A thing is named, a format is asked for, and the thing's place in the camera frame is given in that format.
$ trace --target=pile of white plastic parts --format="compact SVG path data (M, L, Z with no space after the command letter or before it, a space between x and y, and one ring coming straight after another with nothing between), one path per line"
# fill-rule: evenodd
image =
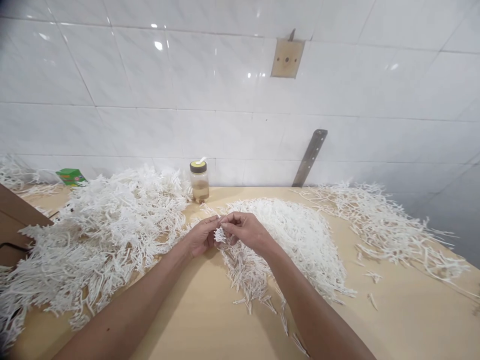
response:
M0 183L15 182L11 174L2 176ZM356 292L345 286L347 272L321 212L350 222L362 240L357 245L359 259L366 255L406 265L417 261L433 277L437 278L440 270L444 274L441 280L449 283L468 269L464 260L448 258L431 247L444 233L409 218L378 186L321 185L299 191L299 195L314 205L263 198L202 209L209 215L231 211L255 214L329 302L342 304L339 294L354 297ZM21 333L32 307L46 305L45 311L56 315L72 311L72 328L84 326L133 274L153 266L156 256L167 253L191 228L182 213L190 202L190 183L179 171L158 173L150 167L129 169L108 179L100 176L74 188L54 225L22 230L35 239L29 258L13 270L1 269L0 319L6 344L11 346ZM256 299L277 314L270 280L281 298L278 310L288 335L287 303L268 264L241 241L230 245L221 229L215 235L224 242L220 251L232 287L243 296L234 303L245 304L251 313ZM381 279L374 273L367 276L375 283ZM305 352L296 334L292 337Z

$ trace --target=brown cardboard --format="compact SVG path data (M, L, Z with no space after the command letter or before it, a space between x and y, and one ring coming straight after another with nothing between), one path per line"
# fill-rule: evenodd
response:
M0 232L1 243L10 243L21 248L33 242L18 231L28 225L51 225L53 222L28 204L21 197L0 184ZM27 254L7 245L0 248L0 265L15 266Z

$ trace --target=green box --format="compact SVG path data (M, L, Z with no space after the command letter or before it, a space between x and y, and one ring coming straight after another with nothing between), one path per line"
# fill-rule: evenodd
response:
M78 186L77 183L87 181L78 169L65 168L57 171L56 174L62 179L65 185Z

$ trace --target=wooden table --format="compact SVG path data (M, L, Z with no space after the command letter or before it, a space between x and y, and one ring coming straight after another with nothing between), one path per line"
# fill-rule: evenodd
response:
M208 205L223 206L239 199L279 198L309 205L289 188L217 187L210 190ZM187 219L205 217L195 204ZM325 215L332 237L347 269L346 285L356 298L342 296L346 305L333 308L367 344L377 359L480 359L479 302L435 280L421 270L382 261L355 264L354 245L360 240L349 224ZM444 249L449 256L453 254ZM374 284L363 276L368 270L383 276ZM220 253L212 249L194 259L166 299L133 359L304 359L282 328L280 316L253 303L252 315L243 304L233 305L242 294L230 288ZM480 270L473 267L456 283L478 294ZM367 294L372 293L376 311ZM273 304L280 301L273 294ZM290 333L295 331L287 314ZM12 348L13 359L50 359L73 335L68 315L33 309L25 330Z

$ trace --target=white tile wall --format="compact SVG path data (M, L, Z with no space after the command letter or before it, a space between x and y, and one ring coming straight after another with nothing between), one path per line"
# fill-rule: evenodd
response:
M480 0L6 0L0 153L289 186L326 129L308 183L383 183L480 254L479 24ZM297 77L270 77L293 28Z

